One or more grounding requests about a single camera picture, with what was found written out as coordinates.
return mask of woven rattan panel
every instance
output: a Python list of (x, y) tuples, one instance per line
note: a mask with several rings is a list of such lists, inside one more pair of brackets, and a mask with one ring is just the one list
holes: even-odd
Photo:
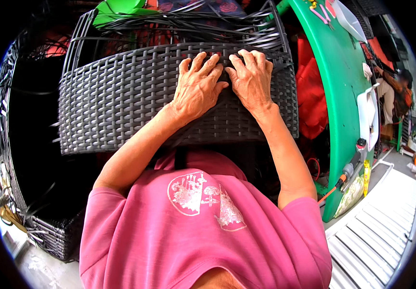
[[(298, 137), (290, 54), (238, 44), (179, 43), (120, 53), (65, 73), (59, 99), (62, 154), (117, 150), (173, 99), (182, 59), (193, 59), (201, 51), (216, 52), (220, 63), (231, 66), (228, 56), (240, 49), (262, 51), (274, 63), (271, 97), (293, 137)], [(177, 132), (165, 146), (178, 138), (181, 144), (265, 140), (231, 89), (223, 91), (212, 111)]]

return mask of plastic bag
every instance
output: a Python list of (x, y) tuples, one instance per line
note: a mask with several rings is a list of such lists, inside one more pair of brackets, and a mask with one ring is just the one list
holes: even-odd
[(338, 205), (337, 212), (334, 218), (344, 214), (347, 210), (352, 208), (357, 201), (364, 195), (364, 179), (360, 176), (346, 189)]

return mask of woman's right hand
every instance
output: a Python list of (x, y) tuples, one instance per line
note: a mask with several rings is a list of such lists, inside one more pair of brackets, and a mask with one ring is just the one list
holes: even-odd
[(229, 59), (235, 69), (226, 67), (232, 81), (232, 89), (248, 111), (258, 119), (276, 104), (270, 98), (270, 78), (273, 64), (266, 56), (256, 50), (251, 52), (242, 49), (245, 65), (235, 55)]

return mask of t-shirt sleeve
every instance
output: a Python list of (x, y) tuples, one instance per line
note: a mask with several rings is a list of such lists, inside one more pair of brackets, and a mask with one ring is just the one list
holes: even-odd
[(319, 283), (322, 288), (328, 288), (332, 278), (332, 257), (316, 200), (310, 197), (298, 198), (286, 205), (282, 213), (301, 237), (319, 269), (320, 280), (316, 280), (312, 287), (318, 288)]
[(79, 274), (85, 288), (102, 288), (113, 233), (126, 199), (109, 188), (89, 194), (79, 249)]

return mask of finger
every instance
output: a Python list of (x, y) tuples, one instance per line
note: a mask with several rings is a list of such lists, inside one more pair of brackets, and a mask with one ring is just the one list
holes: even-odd
[(200, 70), (200, 67), (202, 66), (202, 62), (205, 59), (207, 53), (205, 51), (200, 52), (195, 56), (194, 61), (192, 62), (192, 67), (190, 68), (191, 72), (197, 72)]
[(179, 75), (183, 75), (184, 73), (187, 73), (189, 71), (190, 61), (190, 58), (186, 58), (181, 61), (181, 63), (179, 64)]
[(222, 73), (222, 64), (216, 65), (208, 74), (214, 82), (217, 82)]
[(256, 65), (259, 69), (266, 69), (266, 56), (264, 53), (261, 53), (256, 50), (252, 50), (251, 54), (255, 57)]
[(246, 70), (245, 65), (243, 65), (243, 62), (236, 55), (234, 54), (229, 55), (229, 60), (232, 62), (232, 65), (234, 65), (237, 73), (244, 72)]
[(229, 78), (231, 79), (232, 83), (234, 83), (235, 81), (237, 81), (237, 79), (239, 79), (239, 76), (237, 75), (237, 72), (235, 71), (235, 69), (226, 67), (226, 72), (228, 73)]
[(218, 96), (218, 95), (221, 93), (221, 91), (222, 91), (224, 88), (228, 87), (228, 86), (229, 86), (229, 84), (228, 84), (227, 82), (225, 82), (225, 81), (220, 81), (220, 82), (218, 82), (218, 83), (214, 86), (214, 88), (213, 88), (213, 93), (214, 93), (214, 95)]
[(267, 73), (272, 73), (272, 69), (274, 68), (274, 64), (269, 60), (266, 60), (266, 71)]
[(202, 74), (208, 74), (210, 73), (211, 69), (213, 69), (216, 66), (216, 63), (219, 60), (219, 55), (217, 54), (213, 54), (211, 55), (211, 57), (208, 59), (207, 62), (205, 62), (205, 64), (203, 65), (203, 67), (200, 69), (200, 73)]
[(239, 54), (243, 56), (243, 59), (245, 60), (245, 66), (247, 69), (257, 67), (255, 57), (251, 54), (251, 52), (242, 49), (239, 51)]

